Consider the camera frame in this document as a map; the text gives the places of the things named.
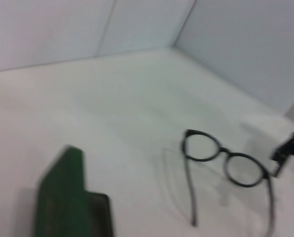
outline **green object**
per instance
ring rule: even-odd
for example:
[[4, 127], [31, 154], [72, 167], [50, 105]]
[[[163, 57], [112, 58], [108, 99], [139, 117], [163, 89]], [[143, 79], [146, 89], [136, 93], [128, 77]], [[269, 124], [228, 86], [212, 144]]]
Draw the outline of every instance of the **green object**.
[[83, 152], [67, 147], [40, 184], [34, 237], [92, 236], [87, 195]]

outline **white wall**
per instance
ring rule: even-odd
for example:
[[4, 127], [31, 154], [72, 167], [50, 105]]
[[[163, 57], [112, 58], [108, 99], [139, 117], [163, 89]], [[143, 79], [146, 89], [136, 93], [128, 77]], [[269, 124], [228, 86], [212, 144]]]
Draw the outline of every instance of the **white wall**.
[[281, 113], [294, 103], [294, 0], [198, 0], [177, 46]]
[[0, 70], [95, 56], [113, 0], [0, 0]]
[[0, 0], [0, 70], [172, 45], [193, 3]]
[[116, 0], [100, 55], [172, 46], [194, 0]]

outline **black glasses frame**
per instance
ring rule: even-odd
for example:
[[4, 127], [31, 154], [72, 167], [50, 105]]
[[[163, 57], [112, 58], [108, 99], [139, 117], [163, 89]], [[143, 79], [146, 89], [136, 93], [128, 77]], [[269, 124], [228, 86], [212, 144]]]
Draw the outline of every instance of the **black glasses frame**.
[[[189, 136], [192, 136], [192, 135], [202, 135], [202, 136], [206, 136], [206, 137], [210, 138], [211, 140], [213, 140], [218, 148], [216, 153], [208, 158], [205, 158], [205, 159], [197, 159], [192, 156], [189, 156], [187, 154], [187, 139]], [[268, 188], [268, 192], [269, 192], [269, 203], [270, 204], [269, 204], [269, 226], [268, 226], [268, 230], [267, 230], [265, 236], [266, 237], [272, 236], [272, 233], [274, 230], [274, 222], [275, 222], [275, 211], [274, 211], [274, 194], [273, 194], [271, 174], [258, 160], [256, 160], [255, 158], [253, 158], [247, 154], [244, 154], [244, 153], [233, 153], [229, 149], [222, 147], [221, 143], [212, 135], [205, 133], [205, 132], [191, 130], [191, 129], [185, 131], [185, 133], [184, 133], [184, 138], [181, 142], [181, 152], [183, 153], [183, 156], [184, 156], [185, 174], [186, 174], [187, 184], [188, 184], [188, 188], [190, 191], [190, 197], [191, 197], [191, 212], [192, 212], [191, 224], [193, 226], [196, 227], [198, 224], [197, 211], [196, 211], [197, 210], [197, 203], [196, 203], [196, 195], [195, 195], [194, 185], [193, 185], [188, 162], [189, 162], [189, 160], [200, 161], [200, 162], [210, 161], [210, 160], [215, 159], [220, 153], [224, 152], [227, 154], [227, 157], [226, 157], [226, 161], [224, 163], [223, 169], [226, 174], [226, 177], [233, 184], [240, 186], [240, 187], [250, 188], [250, 187], [254, 187], [254, 186], [258, 185], [263, 179], [267, 180], [267, 188]], [[252, 162], [254, 162], [261, 170], [261, 176], [258, 178], [258, 180], [252, 184], [242, 184], [242, 183], [239, 183], [238, 181], [236, 181], [235, 179], [233, 179], [228, 171], [228, 164], [233, 157], [244, 157], [244, 158], [247, 158], [247, 159], [251, 160]]]

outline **eyeglasses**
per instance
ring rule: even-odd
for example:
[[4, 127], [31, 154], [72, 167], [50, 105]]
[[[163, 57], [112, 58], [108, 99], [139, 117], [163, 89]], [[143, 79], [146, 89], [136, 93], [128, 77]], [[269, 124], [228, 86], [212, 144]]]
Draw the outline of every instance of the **eyeglasses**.
[[[193, 135], [201, 135], [203, 138], [208, 139], [216, 148], [216, 151], [214, 154], [212, 154], [209, 157], [206, 158], [194, 158], [188, 154], [188, 138]], [[268, 188], [268, 193], [269, 193], [269, 226], [268, 230], [266, 232], [266, 237], [272, 236], [273, 229], [274, 229], [274, 221], [275, 221], [275, 211], [274, 211], [274, 194], [273, 194], [273, 187], [272, 187], [272, 180], [271, 180], [271, 174], [267, 169], [255, 158], [244, 154], [244, 153], [233, 153], [229, 149], [224, 148], [221, 146], [220, 142], [213, 137], [212, 135], [201, 132], [201, 131], [196, 131], [196, 130], [187, 130], [184, 134], [184, 138], [181, 143], [181, 151], [184, 155], [184, 165], [185, 165], [185, 174], [186, 174], [186, 179], [188, 183], [188, 188], [190, 191], [190, 197], [191, 197], [191, 211], [192, 211], [192, 218], [191, 218], [191, 224], [193, 226], [197, 226], [197, 204], [196, 204], [196, 196], [195, 196], [195, 190], [191, 178], [191, 173], [190, 173], [190, 168], [189, 168], [189, 160], [193, 161], [200, 161], [200, 162], [206, 162], [215, 159], [220, 153], [224, 152], [227, 154], [226, 161], [223, 165], [223, 169], [225, 172], [226, 177], [228, 180], [230, 180], [233, 184], [238, 185], [240, 187], [245, 187], [245, 188], [250, 188], [254, 187], [258, 184], [261, 183], [263, 179], [267, 181], [267, 188]], [[254, 178], [253, 180], [250, 180], [249, 182], [242, 182], [241, 180], [239, 181], [239, 177], [235, 177], [234, 172], [231, 171], [230, 169], [230, 163], [231, 161], [234, 162], [236, 158], [245, 158], [253, 162], [253, 164], [258, 168], [260, 171], [260, 175], [257, 178]]]

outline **white table surface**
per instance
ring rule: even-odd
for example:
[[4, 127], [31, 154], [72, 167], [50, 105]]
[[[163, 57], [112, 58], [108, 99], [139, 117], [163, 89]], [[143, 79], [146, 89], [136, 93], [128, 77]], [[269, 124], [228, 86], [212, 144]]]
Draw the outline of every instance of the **white table surface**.
[[[29, 236], [38, 180], [66, 144], [86, 154], [87, 190], [110, 196], [117, 237], [264, 236], [264, 182], [232, 185], [223, 156], [191, 164], [199, 227], [189, 224], [188, 128], [273, 168], [294, 124], [173, 49], [0, 72], [0, 237]], [[274, 188], [274, 236], [294, 237], [294, 158]]]

